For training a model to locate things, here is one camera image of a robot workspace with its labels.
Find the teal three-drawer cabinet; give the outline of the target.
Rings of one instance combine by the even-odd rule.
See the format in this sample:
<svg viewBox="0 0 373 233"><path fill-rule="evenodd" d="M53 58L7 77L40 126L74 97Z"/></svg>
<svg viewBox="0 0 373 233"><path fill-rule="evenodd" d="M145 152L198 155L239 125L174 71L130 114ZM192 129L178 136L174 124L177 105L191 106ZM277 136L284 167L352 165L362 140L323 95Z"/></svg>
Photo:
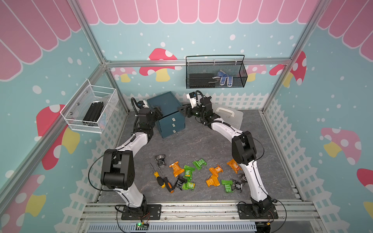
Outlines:
<svg viewBox="0 0 373 233"><path fill-rule="evenodd" d="M163 117L156 123L162 138L169 137L185 129L185 116L178 111L182 107L172 92L152 97L147 100L151 108L159 107Z"/></svg>

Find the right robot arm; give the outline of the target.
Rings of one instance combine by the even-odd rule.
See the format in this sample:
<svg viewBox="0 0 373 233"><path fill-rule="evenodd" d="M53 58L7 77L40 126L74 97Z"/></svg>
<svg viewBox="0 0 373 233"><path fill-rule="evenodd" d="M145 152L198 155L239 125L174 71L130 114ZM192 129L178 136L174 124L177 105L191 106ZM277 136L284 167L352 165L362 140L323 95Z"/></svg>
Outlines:
<svg viewBox="0 0 373 233"><path fill-rule="evenodd" d="M189 104L178 108L186 117L198 117L200 122L210 129L220 133L232 144L232 157L242 168L247 179L253 211L256 216L264 214L274 207L273 199L264 187L257 167L256 138L249 131L241 131L225 122L213 111L211 97L207 97L197 90L187 94Z"/></svg>

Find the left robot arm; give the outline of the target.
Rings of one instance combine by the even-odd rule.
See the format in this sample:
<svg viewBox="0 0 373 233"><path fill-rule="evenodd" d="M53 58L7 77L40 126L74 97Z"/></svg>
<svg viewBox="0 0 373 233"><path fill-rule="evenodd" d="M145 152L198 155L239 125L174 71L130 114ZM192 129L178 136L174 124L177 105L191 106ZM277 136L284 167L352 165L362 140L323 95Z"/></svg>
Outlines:
<svg viewBox="0 0 373 233"><path fill-rule="evenodd" d="M131 137L115 149L107 149L103 155L101 184L108 192L116 192L133 212L145 214L147 201L134 184L134 157L153 136L153 128L162 118L161 110L150 108L145 101L131 98L136 119Z"/></svg>

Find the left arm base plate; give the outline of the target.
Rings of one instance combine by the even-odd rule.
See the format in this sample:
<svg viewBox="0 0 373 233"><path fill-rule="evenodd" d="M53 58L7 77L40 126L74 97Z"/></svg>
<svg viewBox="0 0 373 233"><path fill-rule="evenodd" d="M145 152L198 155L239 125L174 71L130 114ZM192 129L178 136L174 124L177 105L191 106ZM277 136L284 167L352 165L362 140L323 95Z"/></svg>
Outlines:
<svg viewBox="0 0 373 233"><path fill-rule="evenodd" d="M162 205L149 204L141 207L126 207L121 220L160 220Z"/></svg>

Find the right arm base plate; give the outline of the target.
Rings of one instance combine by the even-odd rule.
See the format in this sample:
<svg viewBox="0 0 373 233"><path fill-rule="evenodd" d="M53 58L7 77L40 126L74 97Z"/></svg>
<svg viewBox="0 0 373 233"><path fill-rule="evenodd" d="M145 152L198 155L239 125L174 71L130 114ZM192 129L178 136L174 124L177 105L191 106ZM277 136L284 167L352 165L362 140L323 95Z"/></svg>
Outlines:
<svg viewBox="0 0 373 233"><path fill-rule="evenodd" d="M237 204L237 209L240 219L263 219L272 221L279 218L278 212L273 203L267 205L264 208L256 204L247 204L240 202Z"/></svg>

